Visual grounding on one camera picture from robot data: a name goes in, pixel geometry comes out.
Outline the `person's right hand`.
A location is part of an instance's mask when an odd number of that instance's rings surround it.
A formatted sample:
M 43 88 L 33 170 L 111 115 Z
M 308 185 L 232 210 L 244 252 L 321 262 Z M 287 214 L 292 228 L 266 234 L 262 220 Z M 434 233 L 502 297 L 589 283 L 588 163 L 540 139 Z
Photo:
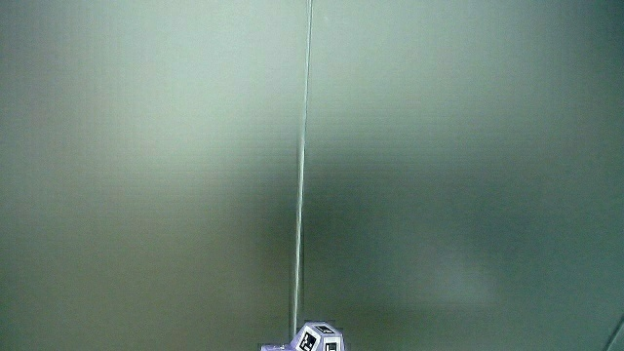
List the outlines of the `person's right hand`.
M 264 344 L 260 351 L 345 351 L 341 330 L 327 322 L 306 322 L 286 344 Z

